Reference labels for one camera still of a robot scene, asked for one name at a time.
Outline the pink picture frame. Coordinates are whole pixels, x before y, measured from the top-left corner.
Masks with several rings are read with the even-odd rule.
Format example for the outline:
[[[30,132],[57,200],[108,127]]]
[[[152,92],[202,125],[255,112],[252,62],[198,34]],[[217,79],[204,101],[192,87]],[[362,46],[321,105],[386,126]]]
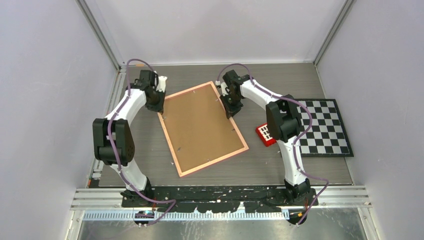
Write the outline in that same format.
[[[166,96],[158,117],[179,177],[249,149],[211,81]]]

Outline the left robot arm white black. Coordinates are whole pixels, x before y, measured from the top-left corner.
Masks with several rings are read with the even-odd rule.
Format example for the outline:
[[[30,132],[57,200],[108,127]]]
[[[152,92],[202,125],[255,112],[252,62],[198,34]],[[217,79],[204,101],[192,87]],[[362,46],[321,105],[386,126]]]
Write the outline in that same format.
[[[135,161],[135,142],[131,123],[142,107],[164,112],[167,77],[153,70],[141,70],[134,82],[128,82],[123,98],[104,118],[92,124],[94,156],[110,166],[125,184],[124,196],[134,198],[141,207],[154,199],[149,178]]]

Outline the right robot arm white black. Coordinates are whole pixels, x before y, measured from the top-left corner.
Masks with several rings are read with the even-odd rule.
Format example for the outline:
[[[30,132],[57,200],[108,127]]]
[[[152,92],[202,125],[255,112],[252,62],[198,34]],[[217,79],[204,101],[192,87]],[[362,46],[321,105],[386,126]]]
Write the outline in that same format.
[[[284,164],[284,197],[291,205],[299,205],[311,190],[304,170],[297,138],[301,134],[299,103],[291,95],[280,95],[260,85],[250,75],[239,76],[234,70],[226,72],[215,86],[221,89],[220,101],[229,119],[249,99],[265,110],[270,137],[276,140]]]

